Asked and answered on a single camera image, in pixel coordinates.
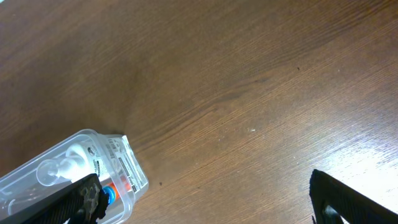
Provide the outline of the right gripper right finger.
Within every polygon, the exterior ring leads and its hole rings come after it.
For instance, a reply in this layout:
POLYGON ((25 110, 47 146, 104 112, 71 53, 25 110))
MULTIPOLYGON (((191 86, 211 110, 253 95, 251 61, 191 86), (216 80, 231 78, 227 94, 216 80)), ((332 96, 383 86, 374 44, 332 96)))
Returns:
POLYGON ((322 223, 397 223, 397 214, 320 170, 310 177, 314 216, 322 223))

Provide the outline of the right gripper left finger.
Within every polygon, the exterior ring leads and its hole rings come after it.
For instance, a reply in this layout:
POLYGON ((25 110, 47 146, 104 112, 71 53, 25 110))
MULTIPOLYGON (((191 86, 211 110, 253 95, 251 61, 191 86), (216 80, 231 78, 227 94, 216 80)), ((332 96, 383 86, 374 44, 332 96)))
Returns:
POLYGON ((96 174, 90 174, 43 200, 11 215, 1 224, 90 224, 104 218, 107 194, 96 174))

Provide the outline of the white spray bottle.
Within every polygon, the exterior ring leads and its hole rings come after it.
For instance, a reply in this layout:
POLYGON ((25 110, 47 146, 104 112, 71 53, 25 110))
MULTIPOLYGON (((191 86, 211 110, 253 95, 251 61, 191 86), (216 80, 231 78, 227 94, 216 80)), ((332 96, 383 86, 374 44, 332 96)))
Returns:
POLYGON ((96 148, 90 143, 74 143, 64 156, 42 161, 36 172, 40 184, 50 187, 66 181, 72 183, 95 173, 93 161, 96 158, 96 148))

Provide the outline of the clear plastic container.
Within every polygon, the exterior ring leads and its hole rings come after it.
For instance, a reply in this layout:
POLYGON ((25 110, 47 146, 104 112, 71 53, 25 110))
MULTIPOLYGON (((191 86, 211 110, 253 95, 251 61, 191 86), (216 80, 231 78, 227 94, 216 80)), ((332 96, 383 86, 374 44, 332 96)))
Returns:
POLYGON ((147 192, 149 181, 127 136, 83 129, 1 177, 1 219, 96 174, 110 196, 98 223, 122 223, 147 192))

